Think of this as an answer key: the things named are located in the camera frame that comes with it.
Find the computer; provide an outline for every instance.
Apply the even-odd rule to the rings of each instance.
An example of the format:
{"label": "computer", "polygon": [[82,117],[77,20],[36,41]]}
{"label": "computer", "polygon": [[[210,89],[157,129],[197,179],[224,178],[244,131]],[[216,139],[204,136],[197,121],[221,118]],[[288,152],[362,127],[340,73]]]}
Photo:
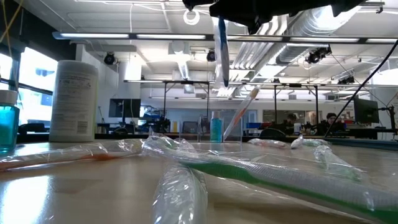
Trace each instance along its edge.
{"label": "computer", "polygon": [[140,99],[111,99],[109,102],[109,117],[139,118],[140,108]]}
{"label": "computer", "polygon": [[361,124],[379,123],[379,105],[376,101],[354,98],[355,122]]}

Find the wooden table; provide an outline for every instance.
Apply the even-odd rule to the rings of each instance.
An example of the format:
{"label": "wooden table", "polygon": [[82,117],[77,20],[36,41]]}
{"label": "wooden table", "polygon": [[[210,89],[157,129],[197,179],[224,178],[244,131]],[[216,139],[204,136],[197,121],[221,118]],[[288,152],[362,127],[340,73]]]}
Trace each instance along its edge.
{"label": "wooden table", "polygon": [[[74,143],[19,145],[17,154],[60,149]],[[251,144],[194,144],[204,150],[263,151]],[[333,147],[346,162],[363,167],[372,181],[398,186],[398,154],[353,147]],[[289,157],[311,158],[310,151],[267,149]],[[0,223],[151,223],[154,192],[170,161],[127,157],[12,170],[0,176]],[[240,182],[206,175],[208,223],[361,223],[324,213],[284,197],[254,191]]]}

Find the chair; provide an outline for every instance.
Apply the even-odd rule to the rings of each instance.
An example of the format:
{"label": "chair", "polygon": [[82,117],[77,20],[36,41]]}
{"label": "chair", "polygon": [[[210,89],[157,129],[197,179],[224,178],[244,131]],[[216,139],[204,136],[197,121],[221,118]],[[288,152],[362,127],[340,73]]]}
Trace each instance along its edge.
{"label": "chair", "polygon": [[282,131],[279,131],[278,129],[267,128],[267,129],[264,129],[264,130],[261,132],[260,137],[285,138],[285,137],[286,137],[286,134],[283,133]]}

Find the plastic bag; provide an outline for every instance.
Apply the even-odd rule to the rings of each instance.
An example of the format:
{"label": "plastic bag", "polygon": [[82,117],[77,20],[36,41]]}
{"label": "plastic bag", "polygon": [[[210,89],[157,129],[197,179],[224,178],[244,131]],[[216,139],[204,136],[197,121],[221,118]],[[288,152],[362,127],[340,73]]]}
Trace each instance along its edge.
{"label": "plastic bag", "polygon": [[273,164],[178,151],[169,147],[169,141],[150,136],[143,148],[210,175],[241,180],[361,218],[385,223],[398,219],[396,193]]}
{"label": "plastic bag", "polygon": [[288,145],[281,141],[276,140],[262,140],[262,139],[252,139],[248,141],[248,143],[255,144],[257,146],[263,147],[275,147],[278,149],[287,149]]}
{"label": "plastic bag", "polygon": [[0,170],[87,159],[105,161],[119,157],[138,155],[141,151],[141,139],[83,144],[38,154],[2,157],[0,158]]}
{"label": "plastic bag", "polygon": [[231,133],[232,129],[239,123],[239,120],[242,118],[242,116],[244,115],[244,113],[248,109],[248,107],[251,104],[251,102],[254,99],[256,99],[256,96],[259,93],[259,91],[260,91],[260,86],[255,87],[250,92],[250,94],[248,94],[248,96],[243,100],[243,102],[238,106],[238,109],[236,110],[236,112],[235,112],[235,114],[234,114],[234,116],[232,118],[232,121],[230,122],[228,127],[225,129],[224,141],[229,136],[229,134]]}
{"label": "plastic bag", "polygon": [[303,146],[304,136],[301,134],[296,140],[292,142],[291,149],[298,149]]}
{"label": "plastic bag", "polygon": [[204,176],[180,164],[166,168],[156,189],[153,223],[206,223]]}
{"label": "plastic bag", "polygon": [[314,149],[313,154],[329,174],[357,182],[368,181],[366,174],[334,155],[328,146],[318,146]]}
{"label": "plastic bag", "polygon": [[214,25],[214,40],[216,53],[216,84],[215,87],[228,87],[229,83],[229,52],[226,38],[228,21],[222,18],[212,18]]}

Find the desk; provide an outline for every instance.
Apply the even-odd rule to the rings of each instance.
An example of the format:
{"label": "desk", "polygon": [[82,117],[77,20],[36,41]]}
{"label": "desk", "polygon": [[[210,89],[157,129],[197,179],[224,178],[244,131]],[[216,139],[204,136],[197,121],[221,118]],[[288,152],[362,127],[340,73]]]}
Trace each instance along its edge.
{"label": "desk", "polygon": [[[74,143],[18,145],[19,154],[66,148]],[[196,148],[214,145],[193,143]],[[252,144],[218,144],[217,150],[263,150]],[[333,146],[336,155],[368,172],[372,182],[398,186],[392,174],[398,154]],[[270,149],[269,153],[307,157],[312,153]],[[169,161],[128,157],[113,161],[75,162],[47,168],[13,170],[0,176],[0,223],[151,223],[157,183]],[[208,223],[361,223],[270,197],[239,184],[206,175]]]}

